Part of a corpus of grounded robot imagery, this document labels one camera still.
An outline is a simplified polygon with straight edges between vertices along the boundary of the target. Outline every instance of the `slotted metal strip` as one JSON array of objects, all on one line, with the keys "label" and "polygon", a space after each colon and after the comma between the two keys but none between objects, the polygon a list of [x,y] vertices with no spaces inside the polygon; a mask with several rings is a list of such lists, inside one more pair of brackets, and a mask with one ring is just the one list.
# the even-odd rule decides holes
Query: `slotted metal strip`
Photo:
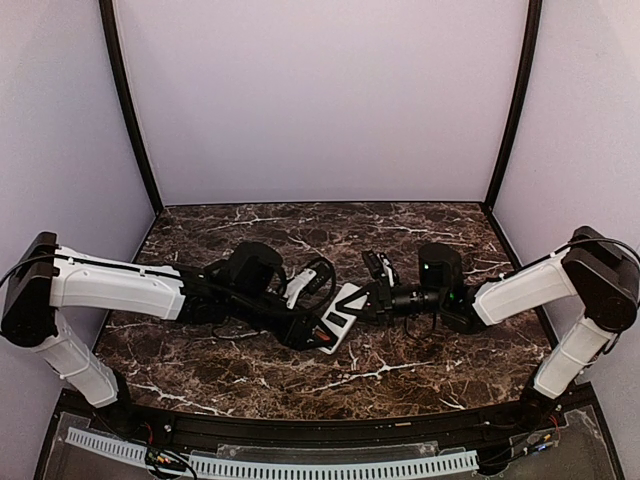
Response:
[{"label": "slotted metal strip", "polygon": [[[147,468],[144,463],[145,447],[140,445],[73,427],[69,428],[66,442],[129,465]],[[418,480],[478,469],[475,450],[413,460],[338,465],[255,463],[200,455],[188,458],[199,478],[212,480]]]}]

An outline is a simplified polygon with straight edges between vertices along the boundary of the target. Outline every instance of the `black wall trim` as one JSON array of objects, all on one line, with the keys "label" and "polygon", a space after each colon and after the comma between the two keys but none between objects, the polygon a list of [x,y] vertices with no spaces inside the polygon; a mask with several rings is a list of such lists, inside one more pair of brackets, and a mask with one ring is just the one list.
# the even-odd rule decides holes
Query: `black wall trim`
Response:
[{"label": "black wall trim", "polygon": [[[498,220],[496,220],[496,217],[493,214],[493,211],[487,205],[481,205],[480,208],[482,208],[482,212],[484,213],[485,217],[487,217],[487,220],[489,221],[491,228],[493,229],[494,233],[498,237],[498,241],[500,242],[500,245],[502,245],[502,248],[504,248],[504,251],[507,254],[507,258],[511,262],[511,265],[513,265],[513,268],[516,270],[519,268],[522,268],[522,263],[520,263],[520,259],[518,258],[515,250],[509,243],[509,240],[507,240],[507,236],[504,234],[504,231],[502,230],[502,227],[498,223]],[[547,312],[542,307],[536,307],[534,310],[538,315],[538,319],[540,320],[542,329],[544,330],[544,333],[547,336],[549,343],[551,344],[551,348],[555,348],[555,346],[558,344],[558,337],[556,336],[556,332],[553,330],[553,327],[551,326],[551,320],[549,320],[549,316],[547,315]]]},{"label": "black wall trim", "polygon": [[504,174],[507,171],[507,164],[511,156],[511,149],[518,131],[518,123],[520,123],[520,114],[524,106],[524,99],[527,94],[527,86],[529,84],[529,76],[531,74],[531,66],[533,65],[533,54],[536,49],[536,40],[538,38],[538,27],[540,26],[540,14],[542,12],[542,0],[529,0],[529,12],[527,13],[527,24],[524,31],[524,40],[522,42],[522,51],[520,53],[520,65],[518,65],[518,75],[516,76],[516,85],[513,89],[513,97],[511,98],[511,108],[507,116],[507,124],[504,128],[502,143],[496,166],[493,170],[489,190],[484,203],[490,208],[496,204],[500,187],[504,180]]},{"label": "black wall trim", "polygon": [[116,84],[116,90],[118,91],[122,116],[124,117],[124,122],[127,126],[127,132],[129,132],[129,140],[133,147],[133,153],[136,157],[138,169],[140,170],[144,187],[147,190],[149,201],[151,202],[151,206],[153,207],[156,215],[159,215],[160,212],[162,212],[164,205],[162,205],[160,192],[158,191],[158,186],[153,178],[149,157],[147,156],[147,151],[145,150],[144,142],[142,141],[138,118],[136,117],[136,112],[133,108],[131,91],[129,90],[129,83],[127,82],[124,61],[122,59],[122,51],[120,50],[120,40],[118,38],[118,28],[116,25],[115,12],[113,10],[113,0],[100,0],[100,14],[102,15],[102,27],[104,29],[104,38],[109,52],[109,60],[111,61],[113,80]]}]

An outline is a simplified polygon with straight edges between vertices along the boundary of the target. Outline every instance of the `brown marble surface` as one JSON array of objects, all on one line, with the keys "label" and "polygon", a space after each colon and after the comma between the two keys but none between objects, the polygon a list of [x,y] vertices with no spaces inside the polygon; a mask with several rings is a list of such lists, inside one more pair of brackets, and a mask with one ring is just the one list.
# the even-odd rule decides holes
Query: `brown marble surface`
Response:
[{"label": "brown marble surface", "polygon": [[[242,240],[262,241],[285,260],[288,275],[318,254],[338,283],[370,281],[360,257],[384,251],[403,283],[417,283],[417,249],[439,241],[463,257],[467,282],[510,270],[476,204],[329,203],[167,208],[137,261],[203,266]],[[423,316],[415,335],[430,329]],[[533,312],[473,336],[438,325],[424,342],[392,329],[359,325],[339,351],[295,352],[268,333],[232,321],[218,331],[116,312],[96,347],[123,373],[140,405],[184,412],[269,419],[385,418],[480,407],[515,400],[549,351]]]}]

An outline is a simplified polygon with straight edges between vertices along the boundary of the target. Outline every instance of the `white object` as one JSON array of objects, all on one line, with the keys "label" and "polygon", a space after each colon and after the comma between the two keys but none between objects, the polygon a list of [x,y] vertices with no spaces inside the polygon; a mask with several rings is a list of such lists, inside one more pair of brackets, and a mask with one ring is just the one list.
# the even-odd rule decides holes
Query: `white object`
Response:
[{"label": "white object", "polygon": [[[326,328],[328,328],[334,334],[337,335],[338,341],[331,348],[321,347],[318,350],[324,353],[327,353],[329,355],[335,353],[335,351],[338,349],[338,347],[344,340],[344,337],[346,337],[347,334],[349,333],[349,330],[351,330],[351,327],[353,326],[353,324],[356,323],[356,317],[354,315],[337,312],[336,304],[339,301],[347,298],[349,295],[354,294],[359,289],[360,287],[355,286],[353,283],[345,283],[344,286],[338,292],[338,295],[336,296],[336,298],[333,300],[333,302],[331,302],[331,305],[329,306],[327,311],[324,312],[324,315],[321,318],[322,323]],[[364,306],[366,301],[367,301],[367,297],[366,295],[363,295],[362,297],[356,298],[353,302],[348,303],[346,306],[349,308],[354,308],[359,310]]]},{"label": "white object", "polygon": [[[75,445],[103,457],[111,458],[128,465],[149,469],[144,463],[146,449],[122,440],[70,427],[66,443]],[[198,478],[215,480],[226,479],[360,479],[380,480],[418,480],[455,473],[473,472],[478,469],[478,454],[475,450],[437,457],[416,458],[391,462],[372,462],[354,464],[278,464],[243,462],[226,460],[197,454],[183,455],[193,467]],[[165,473],[175,473],[160,467]],[[182,477],[191,478],[188,471]]]},{"label": "white object", "polygon": [[[180,273],[169,266],[150,267],[105,260],[67,247],[59,248],[56,253],[72,258],[54,261],[60,273],[53,278],[51,286],[52,307],[108,308],[168,320],[175,320],[180,313],[185,298],[180,289],[184,284],[177,279],[146,273],[158,271],[179,277]],[[87,265],[73,259],[124,266],[131,270]]]},{"label": "white object", "polygon": [[44,358],[61,380],[76,387],[94,407],[115,402],[118,386],[113,371],[91,353],[60,312],[55,321],[58,335],[29,350]]},{"label": "white object", "polygon": [[533,381],[534,388],[549,398],[559,397],[614,336],[590,318],[581,316],[540,365]]},{"label": "white object", "polygon": [[287,284],[287,291],[284,294],[284,298],[287,299],[287,308],[292,309],[296,306],[296,302],[298,301],[298,297],[300,296],[302,289],[306,287],[309,282],[316,277],[316,275],[317,273],[315,270],[306,268]]},{"label": "white object", "polygon": [[513,277],[482,285],[473,303],[478,316],[491,326],[516,313],[577,295],[571,280],[562,268],[568,250],[517,273]]}]

